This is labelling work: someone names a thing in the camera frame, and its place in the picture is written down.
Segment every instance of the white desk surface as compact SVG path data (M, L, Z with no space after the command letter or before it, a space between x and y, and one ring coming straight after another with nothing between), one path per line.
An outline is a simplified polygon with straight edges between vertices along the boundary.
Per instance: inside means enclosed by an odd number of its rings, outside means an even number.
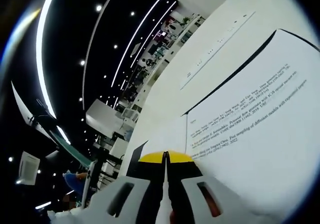
M180 90L195 61L238 17L255 11L250 20ZM129 142L120 175L125 175L133 151L166 123L183 115L232 74L278 28L318 46L317 36L294 0L227 0L199 27L153 85Z

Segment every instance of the desk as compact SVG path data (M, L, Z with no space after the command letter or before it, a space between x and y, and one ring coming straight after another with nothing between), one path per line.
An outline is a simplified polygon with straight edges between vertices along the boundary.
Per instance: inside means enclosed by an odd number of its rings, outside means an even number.
M125 151L127 149L128 142L125 140L122 140L120 138L117 138L115 140L115 143L113 147L111 148L109 154L113 155L119 159L122 159L121 157L125 154ZM104 163L102 168L102 171L104 171L107 174L112 175L114 171L118 171L118 169L115 169L113 166L111 166L108 162Z
M180 90L195 61L239 16L256 13ZM153 133L183 115L233 73L277 28L318 45L317 36L293 0L227 0L199 27L152 86L132 134L120 174L125 175L132 152Z

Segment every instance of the document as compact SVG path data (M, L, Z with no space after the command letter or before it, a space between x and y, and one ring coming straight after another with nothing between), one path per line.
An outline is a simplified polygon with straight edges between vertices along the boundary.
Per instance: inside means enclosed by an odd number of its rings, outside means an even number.
M186 120L187 115L183 115L171 123L162 126L144 145L141 157L150 153L168 150L185 153L185 144L187 142Z
M320 161L320 54L283 30L188 113L186 154L253 212L283 220Z

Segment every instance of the black ceiling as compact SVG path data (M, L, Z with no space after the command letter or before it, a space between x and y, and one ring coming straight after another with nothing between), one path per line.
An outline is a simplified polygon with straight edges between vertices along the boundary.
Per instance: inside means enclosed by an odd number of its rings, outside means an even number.
M110 96L108 104L111 105L114 104L116 97L122 94L119 85L123 83L126 76L130 77L132 74L130 53L137 43L145 40L157 21L174 2L174 0L161 0L150 13L134 38L120 66L115 84L111 88L116 69L130 39L156 1L111 0L109 3L95 32L89 53L84 89L85 110L82 108L82 102L79 101L79 98L82 97L84 72L80 61L86 57L91 34L99 16L95 7L98 4L103 5L106 0L53 0L51 3L44 26L42 48L46 89L57 120L71 144L88 157L87 150L93 144L97 133L85 122L81 122L81 119L85 118L86 110L96 98L106 102ZM39 16L31 24L17 49L12 74L12 82L17 92L32 113L37 113L39 109L37 98L45 103L35 61L38 21ZM61 173L72 168L70 165L72 158L63 157L63 161L57 166L43 161L43 158L54 151L57 146L26 125L23 130L24 135L28 138L28 147L16 141L15 143L18 143L19 146L12 145L6 154L17 156L16 159L18 159L21 152L27 150L42 159L40 167L43 171L37 177L36 188L32 190L32 194L36 196L34 201L41 204L51 199L53 193L55 197L65 194L68 188L63 182ZM16 169L17 162L11 163L11 167ZM56 172L57 176L53 178L52 174ZM45 176L51 176L52 180L45 181Z

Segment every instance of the recessed light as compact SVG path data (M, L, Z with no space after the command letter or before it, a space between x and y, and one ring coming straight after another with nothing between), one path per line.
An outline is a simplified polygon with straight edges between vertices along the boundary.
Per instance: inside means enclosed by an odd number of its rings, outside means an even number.
M102 5L97 5L97 6L96 6L96 11L97 11L97 12L100 12L101 9L102 9Z

